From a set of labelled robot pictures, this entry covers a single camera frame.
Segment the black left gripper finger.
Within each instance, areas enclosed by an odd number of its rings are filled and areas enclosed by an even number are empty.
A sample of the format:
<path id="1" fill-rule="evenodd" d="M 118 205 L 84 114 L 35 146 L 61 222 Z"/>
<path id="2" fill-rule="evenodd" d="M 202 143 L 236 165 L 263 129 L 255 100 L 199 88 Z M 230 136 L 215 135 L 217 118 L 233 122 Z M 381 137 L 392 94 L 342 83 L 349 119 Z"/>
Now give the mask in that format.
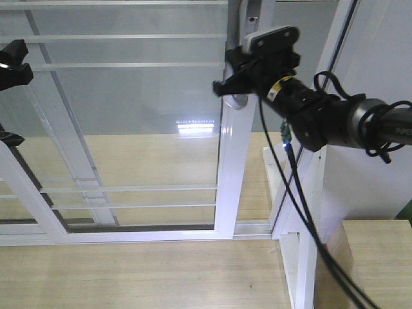
<path id="1" fill-rule="evenodd" d="M 2 131 L 0 133 L 0 141 L 8 147 L 17 147 L 24 142 L 24 137 L 8 131 Z"/>
<path id="2" fill-rule="evenodd" d="M 22 39 L 13 40 L 1 50 L 1 91 L 32 81 L 32 69 L 23 62 L 27 55 L 28 48 Z"/>

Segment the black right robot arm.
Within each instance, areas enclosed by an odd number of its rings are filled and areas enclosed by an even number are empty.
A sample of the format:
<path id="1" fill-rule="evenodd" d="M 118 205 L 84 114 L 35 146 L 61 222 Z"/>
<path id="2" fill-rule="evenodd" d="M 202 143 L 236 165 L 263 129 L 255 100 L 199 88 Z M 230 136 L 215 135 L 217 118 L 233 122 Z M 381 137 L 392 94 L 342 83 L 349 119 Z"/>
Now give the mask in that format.
<path id="1" fill-rule="evenodd" d="M 329 71 L 322 74 L 332 81 L 336 94 L 320 88 L 318 76 L 314 89 L 294 78 L 300 56 L 291 43 L 257 43 L 250 51 L 240 46 L 226 52 L 233 75 L 214 82 L 213 91 L 224 95 L 256 94 L 292 127 L 299 143 L 316 152 L 324 145 L 365 149 L 370 156 L 411 144 L 411 103 L 388 105 L 349 95 Z"/>

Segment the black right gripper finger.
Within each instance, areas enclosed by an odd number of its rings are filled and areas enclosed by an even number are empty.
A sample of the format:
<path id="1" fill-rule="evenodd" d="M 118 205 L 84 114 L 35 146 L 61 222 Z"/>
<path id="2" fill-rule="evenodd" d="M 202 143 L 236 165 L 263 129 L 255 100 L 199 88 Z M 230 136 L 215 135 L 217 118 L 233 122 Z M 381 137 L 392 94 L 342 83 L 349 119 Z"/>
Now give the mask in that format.
<path id="1" fill-rule="evenodd" d="M 261 96 L 265 88 L 265 78 L 267 77 L 267 65 L 262 63 L 263 72 L 260 76 L 247 74 L 247 72 L 237 73 L 232 75 L 226 82 L 214 81 L 212 83 L 212 90 L 215 95 L 222 97 L 231 92 L 230 88 L 235 86 L 237 89 L 244 92 L 244 94 L 257 94 Z"/>
<path id="2" fill-rule="evenodd" d="M 231 75 L 245 71 L 260 76 L 263 72 L 261 56 L 258 53 L 245 53 L 240 46 L 227 50 L 225 60 L 231 68 Z"/>

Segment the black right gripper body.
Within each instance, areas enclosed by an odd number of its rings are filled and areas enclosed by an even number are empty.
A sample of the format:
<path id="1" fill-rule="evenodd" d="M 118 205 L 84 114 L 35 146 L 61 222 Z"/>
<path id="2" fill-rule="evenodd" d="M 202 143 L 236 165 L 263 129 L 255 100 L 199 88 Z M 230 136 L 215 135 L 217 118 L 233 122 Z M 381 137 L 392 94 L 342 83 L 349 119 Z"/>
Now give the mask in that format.
<path id="1" fill-rule="evenodd" d="M 256 94 L 265 100 L 274 100 L 283 83 L 291 80 L 298 67 L 300 55 L 294 51 L 294 42 L 250 41 L 244 45 L 249 62 L 246 67 L 245 94 Z"/>

